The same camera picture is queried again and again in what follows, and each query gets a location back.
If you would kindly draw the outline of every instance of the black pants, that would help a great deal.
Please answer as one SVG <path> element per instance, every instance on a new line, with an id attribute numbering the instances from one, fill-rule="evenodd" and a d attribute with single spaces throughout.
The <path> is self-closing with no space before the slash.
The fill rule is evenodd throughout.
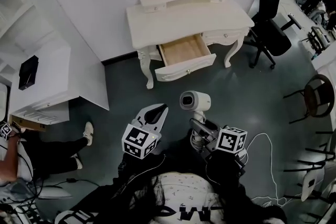
<path id="1" fill-rule="evenodd" d="M 314 8 L 316 8 L 319 0 L 307 0 L 302 6 L 301 9 L 305 14 L 309 14 Z"/>
<path id="2" fill-rule="evenodd" d="M 88 144 L 83 137 L 71 142 L 22 142 L 34 170 L 34 178 L 61 174 L 77 169 L 75 158 L 71 158 Z"/>

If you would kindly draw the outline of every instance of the black office chair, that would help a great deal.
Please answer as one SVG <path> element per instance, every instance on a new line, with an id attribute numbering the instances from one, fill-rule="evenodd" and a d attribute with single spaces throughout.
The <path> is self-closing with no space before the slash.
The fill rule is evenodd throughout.
<path id="1" fill-rule="evenodd" d="M 277 15 L 279 1 L 260 0 L 259 12 L 252 18 L 255 26 L 251 29 L 250 34 L 254 40 L 244 42 L 247 45 L 258 48 L 254 63 L 250 63 L 249 65 L 251 68 L 256 66 L 259 56 L 263 52 L 272 62 L 270 68 L 274 69 L 275 62 L 271 54 L 273 56 L 283 55 L 291 47 L 290 40 L 284 33 L 284 30 L 293 24 L 299 29 L 302 28 L 292 15 L 288 15 L 290 21 L 281 28 L 272 20 Z"/>

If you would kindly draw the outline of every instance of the wooden board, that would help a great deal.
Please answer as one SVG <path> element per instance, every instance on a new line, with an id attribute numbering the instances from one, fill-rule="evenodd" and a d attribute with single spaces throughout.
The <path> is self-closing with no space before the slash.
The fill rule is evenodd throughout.
<path id="1" fill-rule="evenodd" d="M 166 66 L 210 55 L 200 35 L 188 36 L 160 46 Z"/>

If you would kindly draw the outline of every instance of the open drawer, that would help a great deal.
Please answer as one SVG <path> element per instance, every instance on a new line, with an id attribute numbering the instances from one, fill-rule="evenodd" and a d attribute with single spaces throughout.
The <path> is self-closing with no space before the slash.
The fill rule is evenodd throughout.
<path id="1" fill-rule="evenodd" d="M 216 58 L 200 34 L 159 45 L 165 67 L 155 70 L 159 81 L 172 81 L 200 68 L 211 66 Z"/>

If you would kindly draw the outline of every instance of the vanity table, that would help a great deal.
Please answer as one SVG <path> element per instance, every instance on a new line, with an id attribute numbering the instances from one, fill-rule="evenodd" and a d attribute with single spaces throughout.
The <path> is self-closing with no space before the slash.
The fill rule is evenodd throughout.
<path id="1" fill-rule="evenodd" d="M 132 46 L 137 50 L 141 70 L 154 86 L 150 62 L 162 60 L 165 67 L 155 70 L 159 81 L 173 81 L 200 68 L 211 66 L 216 58 L 211 44 L 232 45 L 224 59 L 243 45 L 253 21 L 232 0 L 140 0 L 127 8 Z"/>

